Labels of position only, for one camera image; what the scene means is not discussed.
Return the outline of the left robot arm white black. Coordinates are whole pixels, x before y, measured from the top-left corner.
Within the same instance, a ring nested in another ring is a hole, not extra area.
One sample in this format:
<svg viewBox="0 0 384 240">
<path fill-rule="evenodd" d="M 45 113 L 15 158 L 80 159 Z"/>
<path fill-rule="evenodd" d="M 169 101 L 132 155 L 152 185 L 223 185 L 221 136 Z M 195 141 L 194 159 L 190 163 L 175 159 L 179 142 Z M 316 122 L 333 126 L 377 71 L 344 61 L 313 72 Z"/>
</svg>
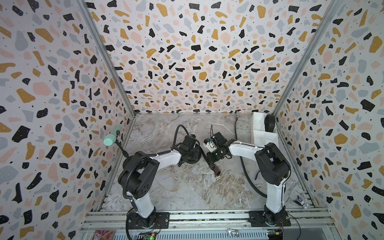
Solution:
<svg viewBox="0 0 384 240">
<path fill-rule="evenodd" d="M 177 126 L 170 150 L 155 154 L 138 151 L 132 156 L 123 151 L 125 160 L 118 183 L 122 187 L 123 198 L 129 200 L 133 208 L 127 213 L 128 226 L 132 229 L 157 226 L 156 208 L 149 194 L 157 172 L 173 165 L 195 164 L 202 153 L 196 136 L 189 134 L 183 125 Z"/>
</svg>

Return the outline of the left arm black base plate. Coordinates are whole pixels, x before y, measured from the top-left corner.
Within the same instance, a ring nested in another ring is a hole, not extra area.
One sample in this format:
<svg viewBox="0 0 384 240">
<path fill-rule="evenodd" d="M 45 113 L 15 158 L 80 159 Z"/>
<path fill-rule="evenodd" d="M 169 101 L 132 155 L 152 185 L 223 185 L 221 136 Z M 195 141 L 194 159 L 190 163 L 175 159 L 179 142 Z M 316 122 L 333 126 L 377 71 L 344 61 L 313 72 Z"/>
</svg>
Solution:
<svg viewBox="0 0 384 240">
<path fill-rule="evenodd" d="M 132 211 L 127 213 L 126 228 L 129 230 L 168 229 L 169 221 L 169 212 L 153 211 L 147 218 L 144 218 Z"/>
</svg>

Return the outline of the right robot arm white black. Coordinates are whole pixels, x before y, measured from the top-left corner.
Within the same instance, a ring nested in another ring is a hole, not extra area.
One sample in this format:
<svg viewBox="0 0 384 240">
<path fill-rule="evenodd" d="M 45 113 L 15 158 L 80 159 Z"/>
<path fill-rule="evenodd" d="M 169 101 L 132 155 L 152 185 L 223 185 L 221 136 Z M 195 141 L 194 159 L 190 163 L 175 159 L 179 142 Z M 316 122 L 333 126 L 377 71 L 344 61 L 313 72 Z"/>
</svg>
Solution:
<svg viewBox="0 0 384 240">
<path fill-rule="evenodd" d="M 216 133 L 204 140 L 204 146 L 209 150 L 205 160 L 216 176 L 220 174 L 220 170 L 215 166 L 215 162 L 224 158 L 238 156 L 255 161 L 259 166 L 260 175 L 267 183 L 267 200 L 262 220 L 268 226 L 283 222 L 287 216 L 284 201 L 285 183 L 291 176 L 291 165 L 277 145 L 268 143 L 258 147 L 236 140 L 228 141 L 221 133 Z"/>
</svg>

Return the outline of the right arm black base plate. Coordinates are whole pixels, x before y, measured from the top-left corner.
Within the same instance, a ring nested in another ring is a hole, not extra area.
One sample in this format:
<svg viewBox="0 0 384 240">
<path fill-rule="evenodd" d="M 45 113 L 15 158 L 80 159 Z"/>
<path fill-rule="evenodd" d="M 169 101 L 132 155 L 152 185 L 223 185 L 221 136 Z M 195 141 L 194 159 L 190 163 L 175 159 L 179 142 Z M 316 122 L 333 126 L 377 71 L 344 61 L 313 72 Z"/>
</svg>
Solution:
<svg viewBox="0 0 384 240">
<path fill-rule="evenodd" d="M 275 214 L 269 210 L 249 211 L 248 222 L 252 227 L 290 227 L 291 221 L 286 211 Z"/>
</svg>

